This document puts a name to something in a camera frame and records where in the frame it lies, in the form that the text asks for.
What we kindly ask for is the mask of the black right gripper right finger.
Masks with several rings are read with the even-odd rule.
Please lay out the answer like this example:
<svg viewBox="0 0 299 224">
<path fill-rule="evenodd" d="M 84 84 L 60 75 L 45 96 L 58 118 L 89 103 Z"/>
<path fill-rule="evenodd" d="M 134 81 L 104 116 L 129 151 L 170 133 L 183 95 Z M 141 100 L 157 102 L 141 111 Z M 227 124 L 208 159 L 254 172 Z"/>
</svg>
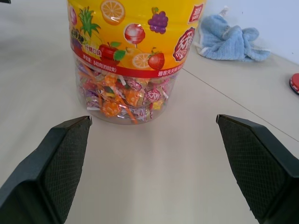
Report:
<svg viewBox="0 0 299 224">
<path fill-rule="evenodd" d="M 216 117 L 236 182 L 260 224 L 299 222 L 299 160 L 265 126 Z"/>
</svg>

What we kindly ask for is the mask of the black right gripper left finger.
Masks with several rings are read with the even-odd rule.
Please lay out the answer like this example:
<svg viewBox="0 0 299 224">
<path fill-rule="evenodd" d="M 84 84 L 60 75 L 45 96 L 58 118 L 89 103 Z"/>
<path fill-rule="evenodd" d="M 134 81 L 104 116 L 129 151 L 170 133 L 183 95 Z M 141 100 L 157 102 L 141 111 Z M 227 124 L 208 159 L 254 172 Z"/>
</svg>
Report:
<svg viewBox="0 0 299 224">
<path fill-rule="evenodd" d="M 0 188 L 2 224 L 65 223 L 80 182 L 90 116 L 49 130 Z"/>
</svg>

